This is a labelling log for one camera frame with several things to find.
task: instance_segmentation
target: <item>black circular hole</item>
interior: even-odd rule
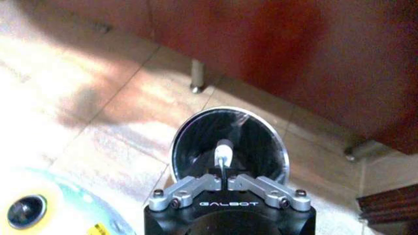
[[[7,220],[15,229],[35,225],[47,211],[47,201],[41,195],[19,199],[8,209]]]

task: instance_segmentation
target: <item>tile floor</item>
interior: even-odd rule
[[[189,92],[191,59],[42,0],[0,0],[2,167],[37,167],[83,184],[143,234],[142,206],[173,184],[170,144],[205,108],[249,109],[277,128],[290,186],[308,189],[317,234],[373,234],[357,219],[362,169],[342,150],[356,136],[305,109],[207,71]]]

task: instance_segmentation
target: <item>silver metal bracket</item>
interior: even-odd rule
[[[260,176],[257,179],[246,174],[229,179],[229,190],[252,191],[264,198],[265,203],[274,208],[286,208],[292,206],[297,211],[309,211],[312,200],[306,193],[297,193],[294,190],[268,178]]]
[[[219,191],[221,188],[221,179],[211,174],[206,174],[201,178],[187,176],[165,189],[162,194],[151,196],[150,210],[162,211],[170,203],[177,209],[189,207],[202,191]]]

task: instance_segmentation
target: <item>black suction cup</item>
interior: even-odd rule
[[[276,129],[254,113],[234,107],[205,110],[181,127],[171,150],[177,180],[210,172],[222,139],[234,144],[231,169],[254,178],[268,176],[281,184],[288,182],[288,150]]]

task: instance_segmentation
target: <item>tile grout line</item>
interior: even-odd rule
[[[127,80],[127,82],[123,84],[123,86],[118,89],[118,91],[115,92],[115,94],[113,95],[113,97],[110,98],[110,100],[106,102],[106,104],[103,105],[102,109],[99,110],[99,112],[95,114],[95,116],[91,118],[91,120],[89,121],[89,126],[91,124],[91,122],[95,120],[95,118],[101,115],[101,113],[103,112],[105,108],[107,107],[107,105],[113,102],[113,100],[115,99],[115,97],[118,96],[118,94],[121,93],[121,91],[125,89],[125,87],[127,86],[127,84],[131,82],[131,80],[134,79],[135,75],[138,74],[138,72],[142,70],[145,64],[150,61],[150,59],[153,58],[153,56],[155,55],[155,53],[158,52],[158,50],[161,49],[161,46],[158,46],[157,50],[151,53],[151,55],[149,56],[149,58],[145,60],[145,62],[142,63],[142,65],[139,66],[139,68],[137,69],[137,71],[134,72],[133,76],[130,77],[130,79]]]
[[[210,103],[210,99],[211,99],[211,97],[214,96],[214,94],[215,94],[215,92],[217,92],[217,85],[221,83],[221,80],[222,80],[223,78],[225,78],[225,75],[222,75],[221,78],[218,79],[218,81],[215,82],[215,84],[214,84],[214,91],[213,91],[213,93],[210,94],[209,100],[207,100],[207,102],[205,103],[203,108],[202,108],[201,111],[203,111],[203,110],[206,109],[206,107],[207,107],[207,105],[209,105],[209,103]]]
[[[157,185],[158,185],[161,179],[163,178],[166,171],[170,170],[169,168],[170,168],[170,164],[166,164],[166,169],[163,170],[163,172],[162,172],[162,174],[161,174],[161,176],[159,176],[159,178],[158,178],[158,180],[157,180],[157,182],[155,182],[155,184],[154,184],[154,187],[153,187],[153,189],[151,189],[151,192],[150,192],[150,194],[149,194],[149,196],[147,196],[147,198],[146,198],[146,200],[145,200],[145,202],[143,202],[143,206],[146,205],[146,203],[147,203],[147,201],[149,201],[149,199],[150,199],[150,197],[151,197],[151,194],[153,194],[153,192],[154,192],[154,189],[155,189],[155,187],[157,187]]]
[[[293,118],[294,118],[296,109],[297,109],[297,105],[294,104],[294,105],[293,105],[293,110],[292,110],[292,113],[290,113],[290,116],[289,116],[289,122],[288,122],[288,125],[286,125],[286,128],[285,128],[284,141],[285,141],[285,138],[286,138],[286,135],[288,135],[288,130],[289,130],[290,122],[292,122],[292,120],[293,120]]]
[[[360,184],[358,184],[358,196],[364,196],[365,193],[365,182],[366,182],[366,167],[368,167],[368,158],[361,160],[361,173],[360,173]]]
[[[155,51],[151,53],[151,55],[149,56],[149,58],[145,60],[145,62],[142,63],[142,65],[139,66],[138,70],[134,72],[131,78],[127,80],[127,82],[125,83],[125,85],[118,89],[117,93],[114,94],[114,96],[110,98],[109,102],[106,102],[106,104],[103,105],[102,109],[99,110],[99,112],[95,114],[95,116],[90,119],[90,121],[81,119],[79,117],[74,116],[75,118],[78,118],[79,120],[82,120],[85,122],[85,127],[81,128],[79,133],[77,134],[77,136],[70,140],[69,144],[66,145],[63,151],[61,152],[61,154],[65,153],[65,151],[67,150],[67,148],[70,147],[70,145],[74,143],[74,141],[78,139],[78,137],[82,135],[82,133],[85,132],[85,130],[91,126],[91,123],[94,121],[94,119],[99,116],[99,114],[102,113],[102,111],[105,110],[106,106],[111,103],[111,101],[114,100],[114,98],[117,97],[117,95],[119,94],[119,92],[122,91],[122,89],[126,87],[126,85],[129,84],[129,82],[133,80],[133,78],[135,77],[137,73],[139,72],[139,70],[143,68],[145,64],[150,61],[150,59],[153,58],[153,56],[155,55],[155,53],[159,51],[161,49],[161,45],[158,46],[158,48],[155,49]],[[58,109],[65,112],[66,114],[69,114],[67,110],[62,109],[58,107]],[[51,165],[47,167],[50,169],[50,167],[54,165],[55,161],[58,160],[58,158],[53,161]]]

